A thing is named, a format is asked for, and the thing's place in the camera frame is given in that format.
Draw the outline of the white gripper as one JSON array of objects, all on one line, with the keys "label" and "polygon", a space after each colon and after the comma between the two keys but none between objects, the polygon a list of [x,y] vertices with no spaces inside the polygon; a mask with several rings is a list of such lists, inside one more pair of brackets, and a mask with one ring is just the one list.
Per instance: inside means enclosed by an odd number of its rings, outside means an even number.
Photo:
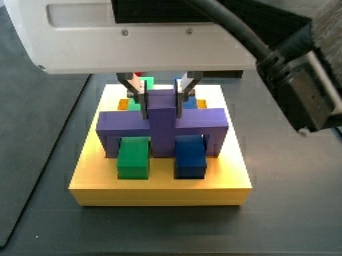
[{"label": "white gripper", "polygon": [[133,72],[188,71],[176,80],[182,117],[202,71],[254,66],[253,55],[213,23],[119,24],[110,0],[3,1],[34,64],[50,74],[118,73],[145,119],[147,84]]}]

